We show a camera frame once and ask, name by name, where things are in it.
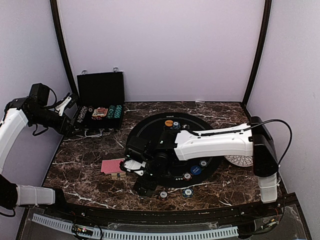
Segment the brown white chip stack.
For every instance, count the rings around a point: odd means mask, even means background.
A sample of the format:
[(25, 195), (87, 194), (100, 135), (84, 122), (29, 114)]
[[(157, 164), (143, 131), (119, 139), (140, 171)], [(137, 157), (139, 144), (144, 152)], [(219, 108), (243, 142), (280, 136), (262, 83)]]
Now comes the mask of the brown white chip stack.
[(161, 199), (161, 200), (165, 200), (168, 198), (168, 193), (166, 191), (161, 191), (159, 194), (158, 194), (158, 198)]

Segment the brown chips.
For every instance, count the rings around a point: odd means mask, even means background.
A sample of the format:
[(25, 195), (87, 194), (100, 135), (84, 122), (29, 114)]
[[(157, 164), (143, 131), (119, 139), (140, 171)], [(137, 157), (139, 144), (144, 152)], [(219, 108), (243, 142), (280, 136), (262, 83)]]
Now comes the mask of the brown chips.
[(184, 124), (184, 125), (182, 126), (182, 128), (183, 128), (184, 130), (190, 130), (190, 126), (189, 126), (188, 124)]
[(192, 177), (193, 177), (193, 175), (191, 173), (189, 173), (189, 172), (186, 172), (186, 173), (183, 174), (183, 179), (185, 181), (190, 181), (192, 179)]

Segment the green blue chip stack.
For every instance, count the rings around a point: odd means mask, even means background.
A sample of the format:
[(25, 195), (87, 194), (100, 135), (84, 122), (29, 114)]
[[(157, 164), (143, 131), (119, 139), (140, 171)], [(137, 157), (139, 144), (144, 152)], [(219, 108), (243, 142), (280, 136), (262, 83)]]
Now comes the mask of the green blue chip stack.
[(182, 190), (182, 196), (184, 198), (192, 198), (194, 195), (194, 191), (191, 188), (185, 188)]

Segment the green chips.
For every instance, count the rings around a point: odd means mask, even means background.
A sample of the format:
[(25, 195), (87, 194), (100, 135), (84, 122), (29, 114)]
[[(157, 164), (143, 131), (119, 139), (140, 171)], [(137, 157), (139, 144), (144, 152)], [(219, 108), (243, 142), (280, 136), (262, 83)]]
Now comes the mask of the green chips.
[(199, 165), (202, 167), (202, 168), (205, 168), (207, 165), (208, 165), (208, 162), (206, 160), (201, 160), (199, 162)]
[(180, 130), (181, 129), (181, 125), (178, 121), (174, 121), (172, 123), (172, 127), (171, 127), (173, 130)]

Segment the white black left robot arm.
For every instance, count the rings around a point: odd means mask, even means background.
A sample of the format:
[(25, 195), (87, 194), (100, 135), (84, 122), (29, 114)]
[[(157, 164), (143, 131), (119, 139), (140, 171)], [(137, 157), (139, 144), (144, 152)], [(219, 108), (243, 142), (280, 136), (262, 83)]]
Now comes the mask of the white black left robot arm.
[[(0, 122), (0, 170), (3, 171), (8, 154), (26, 126), (42, 125), (52, 128), (57, 133), (68, 136), (76, 126), (64, 110), (75, 104), (72, 96), (58, 101), (54, 106), (42, 106), (35, 96), (17, 98), (5, 107), (5, 116)], [(70, 206), (64, 202), (61, 189), (37, 187), (12, 183), (0, 176), (0, 206), (14, 210), (17, 206), (51, 205), (51, 210), (60, 218), (67, 218)]]

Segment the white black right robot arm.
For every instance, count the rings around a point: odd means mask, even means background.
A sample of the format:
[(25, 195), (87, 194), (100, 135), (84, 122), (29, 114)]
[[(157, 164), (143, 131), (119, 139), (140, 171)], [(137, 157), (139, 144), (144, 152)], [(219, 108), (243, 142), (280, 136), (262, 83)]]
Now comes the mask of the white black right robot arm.
[(153, 115), (132, 129), (125, 157), (123, 167), (138, 175), (134, 189), (141, 196), (150, 196), (157, 186), (199, 184), (223, 159), (249, 159), (261, 194), (255, 213), (266, 217), (275, 208), (279, 163), (273, 138), (257, 116), (249, 123), (213, 129), (184, 113)]

